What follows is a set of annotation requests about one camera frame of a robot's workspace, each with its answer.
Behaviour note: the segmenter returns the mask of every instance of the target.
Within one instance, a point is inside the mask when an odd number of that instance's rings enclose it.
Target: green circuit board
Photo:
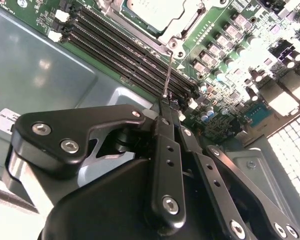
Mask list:
[[[168,56],[154,51],[149,45],[144,44],[106,14],[101,13],[98,0],[78,0],[78,2],[100,16],[105,22],[108,22],[124,33],[131,41],[138,43],[144,49],[148,50],[163,65],[168,67]],[[28,0],[27,7],[22,8],[17,4],[16,0],[12,0],[1,1],[0,6],[47,36],[54,22],[59,3],[58,0]],[[300,3],[296,6],[294,12],[296,14],[294,19],[297,19],[300,16]],[[241,27],[234,22],[234,17],[238,14],[247,21],[248,27]],[[142,24],[140,19],[135,17],[132,19]],[[229,24],[237,29],[238,38],[233,38],[226,32]],[[276,80],[284,75],[288,69],[279,63],[268,50],[275,47],[282,38],[297,42],[296,34],[299,29],[300,25],[295,20],[279,18],[273,12],[266,10],[257,0],[230,0],[225,8],[211,8],[184,42],[183,48],[186,57],[183,59],[174,59],[172,63],[174,72],[187,79],[190,83],[208,84],[207,92],[204,93],[205,102],[199,104],[194,111],[186,115],[184,124],[192,129],[197,129],[208,138],[218,142],[226,137],[225,131],[233,119],[238,118],[240,121],[245,122],[247,120],[245,116],[250,114],[250,110],[255,109],[259,105],[265,106],[261,102],[252,102],[247,99],[247,93],[244,90],[246,86],[245,80],[251,79],[250,69],[264,73],[264,78],[256,84],[257,87],[261,87],[269,79]],[[216,39],[220,35],[226,36],[232,46],[223,48],[218,45]],[[258,36],[261,39],[257,47],[247,43],[247,38],[251,35]],[[201,54],[204,51],[209,53],[211,44],[219,46],[224,55],[219,57],[214,56],[213,59],[215,59],[216,63],[208,65],[201,60]],[[63,43],[62,45],[96,68],[131,88],[142,97],[152,102],[155,100],[153,95],[140,89],[133,82],[122,77],[116,71],[89,56],[71,43]],[[240,46],[245,47],[248,51],[248,54],[244,57],[240,57],[236,53],[236,49]],[[229,69],[225,64],[225,59],[228,58],[235,60],[235,66],[232,69]],[[196,70],[194,68],[195,60],[207,66],[208,71],[199,72]],[[214,75],[216,70],[223,71],[223,79],[216,79]],[[237,108],[236,106],[240,103],[242,103],[241,107]],[[207,106],[213,106],[215,114],[209,120],[203,122],[201,121],[200,113]],[[226,110],[226,114],[221,114],[221,110]],[[264,110],[260,119],[262,119],[262,116],[266,117],[269,112]]]

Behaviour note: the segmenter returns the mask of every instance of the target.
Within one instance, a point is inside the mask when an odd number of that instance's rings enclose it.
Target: black memory slot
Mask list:
[[[77,28],[74,28],[72,34],[75,35],[76,37],[80,38],[82,41],[85,41],[93,49],[98,50],[100,53],[103,53],[107,58],[116,60],[118,63],[120,63],[126,69],[131,70],[137,76],[139,76],[143,80],[147,81],[150,85],[152,85],[156,89],[163,92],[164,85],[156,80],[153,80],[149,76],[148,72],[141,71],[137,66],[134,65],[134,62],[131,62],[128,59],[123,58],[123,56],[116,54],[111,49],[102,46],[101,42],[99,42],[99,44],[98,44],[98,40],[96,38],[92,38],[91,36],[80,31]]]
[[[83,8],[81,13],[79,13],[79,16],[82,16],[83,18],[86,18],[91,23],[96,23],[98,27],[102,28],[103,31],[106,33],[110,33],[111,36],[118,39],[118,42],[123,43],[127,47],[131,48],[132,50],[138,52],[141,56],[143,56],[145,59],[147,59],[150,63],[155,64],[156,68],[158,68],[162,73],[166,75],[168,65],[157,59],[155,56],[148,53],[148,51],[137,44],[134,44],[128,36],[126,36],[124,33],[118,31],[113,25],[106,22],[104,19],[102,19],[100,16],[98,16],[93,11]],[[176,72],[175,69],[172,69],[171,72],[171,79],[177,80],[178,83],[182,84],[184,88],[191,89],[194,85],[189,82],[187,79],[179,75],[179,73]]]
[[[80,34],[82,37],[87,38],[87,41],[89,41],[89,44],[94,48],[101,48],[108,54],[110,54],[115,59],[121,59],[120,61],[129,66],[131,69],[133,69],[135,72],[141,72],[143,75],[143,78],[151,84],[155,85],[157,88],[162,89],[164,88],[164,82],[160,81],[157,76],[155,76],[154,72],[151,71],[150,68],[145,68],[144,66],[140,66],[139,64],[136,64],[135,59],[133,59],[129,54],[121,51],[119,48],[117,48],[113,44],[107,44],[107,40],[103,39],[99,35],[93,34],[93,32],[88,31],[87,29],[84,29],[81,27],[81,24],[75,24],[74,25],[74,31],[78,34]],[[182,90],[177,88],[175,85],[170,85],[169,90],[172,91],[173,95],[181,95]]]
[[[129,54],[128,51],[125,51],[119,46],[118,42],[114,42],[110,37],[105,36],[105,33],[97,26],[93,26],[85,21],[78,21],[74,24],[74,26],[79,27],[79,29],[81,29],[82,31],[86,31],[94,38],[97,38],[101,41],[102,44],[112,49],[115,53],[122,55],[133,63],[140,65],[140,67],[146,69],[146,71],[151,74],[153,80],[160,81],[161,84],[164,85],[166,79],[163,79],[159,72],[156,71],[149,63],[146,64],[140,59],[140,57],[134,54]],[[184,91],[184,88],[182,88],[179,84],[175,84],[173,81],[170,81],[169,89],[170,88],[177,93],[182,93]]]
[[[78,36],[71,35],[69,43],[83,50],[83,52],[86,52],[92,58],[99,60],[102,63],[105,63],[111,70],[120,73],[120,75],[132,81],[136,86],[151,93],[152,95],[158,97],[162,94],[162,92],[159,89],[156,89],[152,85],[149,85],[140,76],[136,75],[134,72],[131,72],[129,68],[125,68],[115,59],[108,58],[102,52],[98,51],[97,49],[94,49],[92,46],[87,44],[85,39],[80,39],[80,37]]]

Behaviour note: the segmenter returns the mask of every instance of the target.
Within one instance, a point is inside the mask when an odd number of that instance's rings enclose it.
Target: screw hole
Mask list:
[[[250,22],[251,23],[255,23],[257,21],[257,18],[255,16],[253,16],[252,18],[250,18]]]
[[[172,147],[170,147],[170,146],[167,146],[166,147],[170,152],[173,152],[174,151],[174,149],[172,148]]]
[[[216,180],[213,181],[214,185],[216,185],[218,188],[221,187],[220,183]]]
[[[170,167],[173,167],[173,166],[175,165],[175,164],[174,164],[172,161],[170,161],[170,160],[167,160],[166,163],[167,163]]]

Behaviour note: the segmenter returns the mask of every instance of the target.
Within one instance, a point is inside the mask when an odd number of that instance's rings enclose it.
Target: hole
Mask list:
[[[241,229],[240,227],[235,226],[234,228],[235,228],[235,230],[236,230],[238,233],[240,233],[240,234],[242,233],[242,229]]]
[[[252,18],[250,18],[250,22],[251,23],[255,23],[257,21],[257,18],[255,16],[253,16]]]
[[[221,187],[220,183],[216,180],[213,181],[214,185],[216,185],[218,188]]]
[[[170,167],[173,167],[173,166],[175,165],[175,164],[174,164],[172,161],[170,161],[170,160],[167,160],[166,163],[167,163]]]
[[[172,147],[170,147],[170,146],[167,146],[166,147],[170,152],[173,152],[174,151],[174,149],[172,148]]]

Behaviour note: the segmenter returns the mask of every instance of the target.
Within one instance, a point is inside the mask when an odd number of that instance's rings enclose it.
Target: ram slot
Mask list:
[[[79,21],[80,19],[86,20],[87,22],[98,26],[98,28],[100,28],[103,32],[108,33],[109,36],[112,36],[113,39],[130,51],[130,53],[141,57],[141,60],[145,61],[146,63],[149,63],[152,66],[154,65],[155,69],[162,74],[162,78],[166,78],[168,70],[168,65],[166,63],[151,55],[146,49],[134,44],[134,42],[131,41],[128,36],[117,30],[113,25],[111,25],[109,22],[106,22],[102,17],[94,13],[92,10],[83,8],[78,14],[78,17]],[[172,69],[170,80],[171,82],[179,84],[183,89],[189,90],[194,86],[194,84],[176,72],[175,69]]]
[[[145,90],[146,92],[149,92],[153,96],[158,97],[162,94],[160,90],[154,88],[152,85],[145,82],[142,79],[142,77],[132,72],[129,68],[126,68],[125,66],[121,65],[115,59],[107,57],[99,50],[94,49],[92,46],[87,44],[84,39],[81,39],[80,37],[71,34],[69,36],[69,43],[82,50],[83,52],[87,53],[92,58],[99,60],[102,63],[105,63],[111,70],[119,73],[124,78],[132,81],[133,84]]]
[[[144,75],[145,77],[151,78],[151,80],[149,80],[149,81],[152,84],[155,84],[157,86],[157,88],[159,88],[159,89],[163,89],[164,80],[160,79],[160,76],[152,67],[149,67],[146,64],[140,63],[136,57],[129,54],[128,52],[125,52],[120,47],[118,47],[116,44],[111,43],[108,38],[104,38],[102,35],[92,31],[90,28],[85,26],[85,24],[82,22],[77,22],[74,25],[74,30],[80,31],[83,34],[86,34],[87,36],[89,36],[90,38],[93,39],[93,40],[91,40],[91,42],[93,44],[98,43],[98,46],[102,46],[103,49],[105,49],[105,50],[107,49],[108,51],[111,51],[111,54],[113,54],[113,56],[116,55],[116,58],[121,58],[121,59],[123,59],[123,61],[129,62],[130,67],[133,68],[136,72],[138,72],[138,71],[142,72],[143,74],[145,74]],[[183,89],[175,84],[170,84],[168,89],[175,96],[176,95],[180,96],[183,93]]]

